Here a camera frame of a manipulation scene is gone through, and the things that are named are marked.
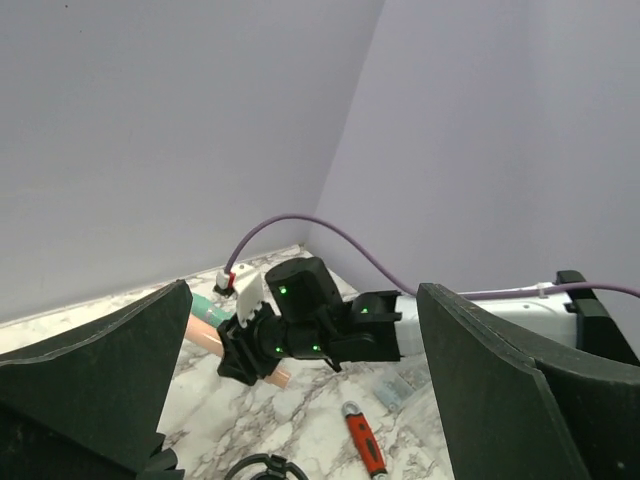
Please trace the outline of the mint green microphone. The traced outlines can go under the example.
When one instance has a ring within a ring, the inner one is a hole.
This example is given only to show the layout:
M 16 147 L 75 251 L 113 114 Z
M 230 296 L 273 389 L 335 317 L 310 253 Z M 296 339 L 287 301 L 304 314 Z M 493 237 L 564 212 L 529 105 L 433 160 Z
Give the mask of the mint green microphone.
M 199 320 L 218 328 L 224 321 L 229 320 L 232 314 L 216 306 L 208 298 L 193 293 L 191 314 Z

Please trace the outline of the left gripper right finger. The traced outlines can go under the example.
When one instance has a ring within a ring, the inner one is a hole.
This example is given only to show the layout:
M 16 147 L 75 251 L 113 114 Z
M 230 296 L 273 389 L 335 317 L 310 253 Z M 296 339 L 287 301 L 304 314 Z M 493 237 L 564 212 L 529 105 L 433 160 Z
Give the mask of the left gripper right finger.
M 639 370 L 561 345 L 438 284 L 423 344 L 458 479 L 635 479 Z

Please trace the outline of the beige microphone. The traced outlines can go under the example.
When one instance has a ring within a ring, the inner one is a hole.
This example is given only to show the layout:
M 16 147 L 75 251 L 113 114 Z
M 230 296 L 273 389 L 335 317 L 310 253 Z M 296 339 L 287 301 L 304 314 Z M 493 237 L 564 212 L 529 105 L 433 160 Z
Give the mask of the beige microphone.
M 187 322 L 185 339 L 219 358 L 224 357 L 224 347 L 217 330 L 193 314 L 189 316 Z M 271 375 L 263 379 L 264 382 L 281 389 L 288 385 L 289 380 L 289 372 L 282 368 L 277 368 Z

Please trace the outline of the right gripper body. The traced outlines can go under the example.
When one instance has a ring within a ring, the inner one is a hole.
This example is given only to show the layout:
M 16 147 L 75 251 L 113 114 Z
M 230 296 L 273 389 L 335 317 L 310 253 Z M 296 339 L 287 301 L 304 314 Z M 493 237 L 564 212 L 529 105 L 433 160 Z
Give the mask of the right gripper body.
M 222 378 L 235 380 L 244 385 L 255 385 L 259 380 L 271 385 L 287 385 L 290 374 L 279 367 L 283 353 L 278 345 L 267 346 L 269 335 L 260 329 L 269 323 L 278 323 L 278 317 L 269 304 L 260 304 L 255 315 L 240 323 L 239 315 L 234 314 L 218 327 L 223 355 L 217 367 Z

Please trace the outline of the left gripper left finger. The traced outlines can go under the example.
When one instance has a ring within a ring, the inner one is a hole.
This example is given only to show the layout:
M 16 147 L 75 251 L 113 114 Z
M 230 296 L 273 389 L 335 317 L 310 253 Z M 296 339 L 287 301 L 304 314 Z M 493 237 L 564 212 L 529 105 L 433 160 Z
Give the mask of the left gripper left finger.
M 158 425 L 191 304 L 178 280 L 3 354 L 2 478 L 183 478 Z

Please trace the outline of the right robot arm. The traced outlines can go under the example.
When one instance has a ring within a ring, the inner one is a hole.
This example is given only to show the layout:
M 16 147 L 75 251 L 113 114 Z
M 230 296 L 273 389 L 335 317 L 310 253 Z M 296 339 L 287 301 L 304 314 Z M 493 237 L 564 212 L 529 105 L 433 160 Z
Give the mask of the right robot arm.
M 229 275 L 236 312 L 217 328 L 217 373 L 247 386 L 275 375 L 285 358 L 322 360 L 340 371 L 349 362 L 398 362 L 425 348 L 417 299 L 397 290 L 346 300 L 324 261 L 293 258 L 266 274 Z M 638 361 L 595 291 L 574 271 L 555 281 L 507 290 L 467 292 L 463 299 L 560 344 L 621 363 Z

